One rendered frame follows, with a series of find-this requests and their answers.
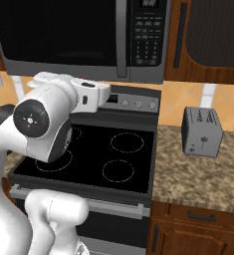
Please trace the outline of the black glass-top stove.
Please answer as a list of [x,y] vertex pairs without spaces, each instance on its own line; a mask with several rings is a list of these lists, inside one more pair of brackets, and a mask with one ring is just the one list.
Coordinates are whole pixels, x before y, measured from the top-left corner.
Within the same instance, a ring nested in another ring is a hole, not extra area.
[[[111,86],[94,114],[73,114],[73,135],[53,163],[21,158],[8,174],[11,187],[52,189],[87,197],[151,200],[161,92]],[[149,105],[155,103],[155,109]]]

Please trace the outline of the brown wooden base cupboard door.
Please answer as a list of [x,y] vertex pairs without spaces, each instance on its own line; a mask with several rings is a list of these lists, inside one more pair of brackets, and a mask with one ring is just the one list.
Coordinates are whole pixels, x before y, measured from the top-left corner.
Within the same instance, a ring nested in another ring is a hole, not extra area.
[[[155,224],[159,233],[152,253]],[[151,218],[146,255],[234,255],[234,232]]]

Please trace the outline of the black glass microwave door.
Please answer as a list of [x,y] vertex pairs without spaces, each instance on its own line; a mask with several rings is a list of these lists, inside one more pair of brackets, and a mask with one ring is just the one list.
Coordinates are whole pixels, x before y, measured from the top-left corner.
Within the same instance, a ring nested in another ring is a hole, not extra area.
[[11,61],[77,66],[117,65],[129,39],[131,0],[0,0],[0,44]]

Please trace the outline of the black oven door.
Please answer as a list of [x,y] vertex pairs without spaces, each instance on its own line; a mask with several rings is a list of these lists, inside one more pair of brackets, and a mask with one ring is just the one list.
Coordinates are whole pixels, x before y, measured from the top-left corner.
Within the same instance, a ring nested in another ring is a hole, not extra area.
[[[147,197],[138,200],[136,197],[123,199],[87,197],[100,201],[137,206],[139,203],[150,209],[151,200]],[[81,240],[96,253],[117,254],[131,252],[134,255],[144,255],[146,249],[149,216],[141,220],[97,213],[90,210],[86,221],[77,226]]]

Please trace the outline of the brown wooden drawer front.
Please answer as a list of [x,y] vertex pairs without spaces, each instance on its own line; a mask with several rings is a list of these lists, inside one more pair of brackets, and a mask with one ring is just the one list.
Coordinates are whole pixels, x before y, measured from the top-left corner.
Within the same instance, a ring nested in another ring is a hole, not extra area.
[[[188,218],[188,210],[191,210],[196,215],[216,215],[216,221],[210,222]],[[186,224],[194,224],[199,226],[209,226],[211,228],[225,229],[234,232],[234,213],[231,212],[152,201],[150,215],[155,219],[183,222]]]

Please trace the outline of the black and silver microwave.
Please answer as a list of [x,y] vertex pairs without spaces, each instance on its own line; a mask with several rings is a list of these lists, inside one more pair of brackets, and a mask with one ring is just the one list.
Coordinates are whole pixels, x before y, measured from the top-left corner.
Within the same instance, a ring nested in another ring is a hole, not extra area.
[[168,26],[172,0],[131,0],[125,37],[129,51],[125,53],[125,78],[117,76],[117,66],[77,66],[63,64],[11,61],[3,57],[9,75],[34,76],[39,72],[68,74],[96,81],[161,84],[167,48]]

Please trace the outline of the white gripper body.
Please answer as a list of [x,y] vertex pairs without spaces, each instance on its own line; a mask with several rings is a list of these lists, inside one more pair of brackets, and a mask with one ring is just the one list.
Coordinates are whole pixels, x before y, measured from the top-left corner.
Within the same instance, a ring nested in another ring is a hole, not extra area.
[[110,97],[111,86],[105,83],[99,83],[99,106],[104,105]]

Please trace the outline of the brown cupboard door, dark glass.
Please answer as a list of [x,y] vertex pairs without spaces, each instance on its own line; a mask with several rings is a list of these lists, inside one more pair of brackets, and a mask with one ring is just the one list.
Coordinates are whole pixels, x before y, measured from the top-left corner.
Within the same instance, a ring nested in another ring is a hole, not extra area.
[[[173,67],[180,6],[187,2],[179,68]],[[164,78],[234,85],[234,0],[172,0]]]

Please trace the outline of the grey toaster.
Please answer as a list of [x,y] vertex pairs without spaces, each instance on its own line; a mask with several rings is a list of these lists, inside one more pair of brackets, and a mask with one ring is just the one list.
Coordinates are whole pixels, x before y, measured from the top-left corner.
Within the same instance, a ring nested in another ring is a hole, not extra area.
[[186,107],[181,125],[182,151],[186,155],[216,157],[223,129],[214,109]]

